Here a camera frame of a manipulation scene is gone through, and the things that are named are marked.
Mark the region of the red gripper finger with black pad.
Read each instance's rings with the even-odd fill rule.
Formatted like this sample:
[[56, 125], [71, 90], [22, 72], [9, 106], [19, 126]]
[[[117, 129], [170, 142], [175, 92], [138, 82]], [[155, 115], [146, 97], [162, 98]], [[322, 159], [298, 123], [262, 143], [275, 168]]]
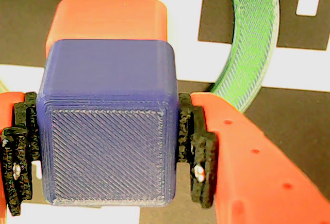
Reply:
[[329, 223], [329, 202], [244, 114], [206, 92], [179, 95], [178, 161], [217, 223]]
[[19, 216], [32, 199], [32, 162], [40, 159], [35, 92], [1, 93], [1, 208]]

